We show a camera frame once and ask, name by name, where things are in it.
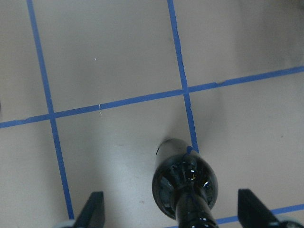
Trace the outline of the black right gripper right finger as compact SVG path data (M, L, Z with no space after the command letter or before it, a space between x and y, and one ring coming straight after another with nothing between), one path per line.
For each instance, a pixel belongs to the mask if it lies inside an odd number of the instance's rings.
M285 227L250 189L239 189L237 200L237 217L243 228Z

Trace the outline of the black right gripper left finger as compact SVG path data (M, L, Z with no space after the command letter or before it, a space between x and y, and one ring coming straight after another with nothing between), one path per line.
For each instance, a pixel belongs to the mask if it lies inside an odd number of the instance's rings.
M92 192L73 228L103 228L105 225L105 201L102 191Z

